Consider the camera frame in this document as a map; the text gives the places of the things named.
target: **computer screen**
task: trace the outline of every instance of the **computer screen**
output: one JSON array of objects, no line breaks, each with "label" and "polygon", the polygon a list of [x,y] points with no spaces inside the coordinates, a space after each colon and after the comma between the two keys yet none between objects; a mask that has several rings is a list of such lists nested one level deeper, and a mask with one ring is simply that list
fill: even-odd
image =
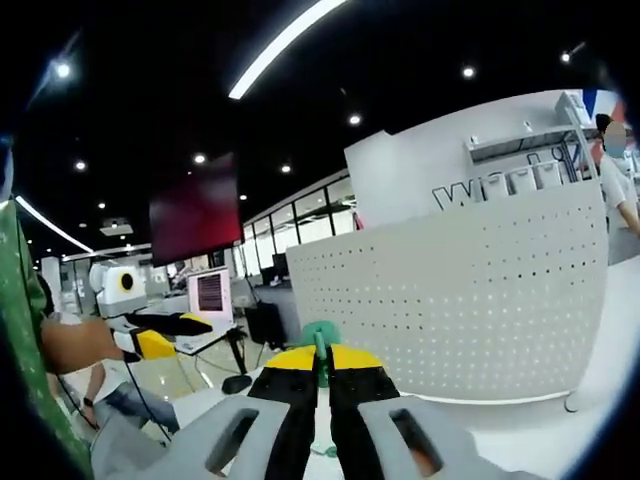
[{"label": "computer screen", "polygon": [[233,327],[231,280],[227,267],[189,276],[187,291],[189,311],[211,322],[214,335],[224,334]]},{"label": "computer screen", "polygon": [[149,205],[155,266],[231,246],[242,239],[231,154],[193,168]]}]

